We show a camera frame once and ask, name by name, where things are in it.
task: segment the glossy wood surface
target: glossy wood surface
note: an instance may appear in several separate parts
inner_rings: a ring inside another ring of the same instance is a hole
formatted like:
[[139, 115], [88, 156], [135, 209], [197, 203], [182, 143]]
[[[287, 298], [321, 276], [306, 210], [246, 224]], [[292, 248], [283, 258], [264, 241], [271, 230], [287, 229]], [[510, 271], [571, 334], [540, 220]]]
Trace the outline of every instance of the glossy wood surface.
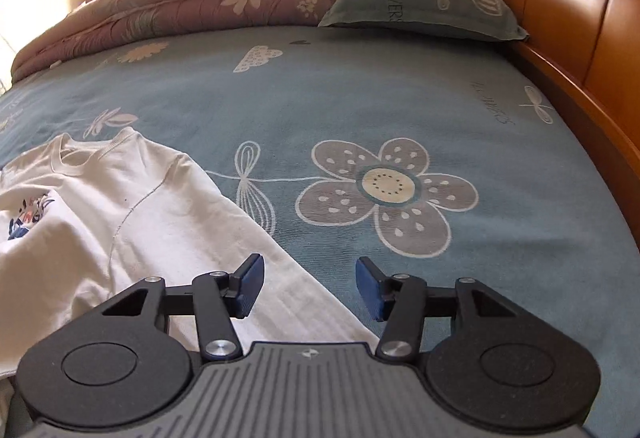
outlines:
[[640, 244], [640, 0], [504, 1], [530, 38], [502, 49], [590, 153]]

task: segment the white shirt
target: white shirt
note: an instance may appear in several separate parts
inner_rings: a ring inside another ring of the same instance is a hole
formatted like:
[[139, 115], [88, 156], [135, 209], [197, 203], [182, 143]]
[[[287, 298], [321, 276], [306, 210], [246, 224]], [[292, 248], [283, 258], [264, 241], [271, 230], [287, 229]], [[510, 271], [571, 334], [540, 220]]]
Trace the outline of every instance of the white shirt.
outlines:
[[[106, 142], [59, 135], [11, 161], [0, 230], [0, 379], [38, 340], [143, 277], [188, 285], [251, 253], [266, 267], [251, 315], [234, 320], [245, 350], [255, 340], [377, 342], [188, 155], [131, 128]], [[175, 318], [170, 333], [196, 348], [193, 318]]]

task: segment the pillow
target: pillow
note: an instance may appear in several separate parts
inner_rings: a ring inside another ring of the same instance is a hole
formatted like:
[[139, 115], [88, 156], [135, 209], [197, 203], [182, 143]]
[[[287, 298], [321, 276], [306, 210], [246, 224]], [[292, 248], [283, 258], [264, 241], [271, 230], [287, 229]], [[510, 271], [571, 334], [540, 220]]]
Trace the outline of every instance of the pillow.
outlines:
[[523, 40], [502, 0], [336, 0], [319, 27], [388, 27], [448, 38]]

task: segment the bed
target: bed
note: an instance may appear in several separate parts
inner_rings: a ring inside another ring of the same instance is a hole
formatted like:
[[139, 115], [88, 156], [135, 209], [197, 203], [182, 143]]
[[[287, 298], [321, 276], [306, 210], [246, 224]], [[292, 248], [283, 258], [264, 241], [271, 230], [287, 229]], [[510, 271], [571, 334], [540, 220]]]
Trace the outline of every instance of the bed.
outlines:
[[[301, 0], [297, 25], [159, 29], [82, 57], [43, 42], [0, 100], [0, 162], [64, 131], [108, 140], [131, 126], [191, 155], [378, 335], [358, 256], [495, 288], [594, 354], [587, 427], [632, 436], [638, 0], [504, 0], [530, 35], [510, 43], [316, 27], [332, 1]], [[423, 347], [448, 331], [430, 323]]]

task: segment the shirt neckline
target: shirt neckline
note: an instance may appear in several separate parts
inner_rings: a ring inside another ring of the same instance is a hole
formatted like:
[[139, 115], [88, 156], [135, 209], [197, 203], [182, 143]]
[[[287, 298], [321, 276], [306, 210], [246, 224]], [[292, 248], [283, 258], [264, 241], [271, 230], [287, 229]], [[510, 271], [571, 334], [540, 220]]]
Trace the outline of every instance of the shirt neckline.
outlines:
[[127, 128], [121, 129], [121, 131], [111, 141], [102, 142], [102, 146], [96, 149], [89, 157], [81, 164], [69, 165], [62, 162], [62, 149], [65, 147], [81, 148], [83, 146], [95, 145], [95, 142], [78, 142], [71, 138], [68, 133], [62, 133], [53, 139], [53, 152], [51, 155], [51, 169], [54, 173], [65, 174], [66, 176], [80, 176], [87, 167], [92, 163], [102, 158], [105, 154], [111, 151], [114, 147], [122, 144], [129, 139], [136, 132], [133, 128], [127, 126]]

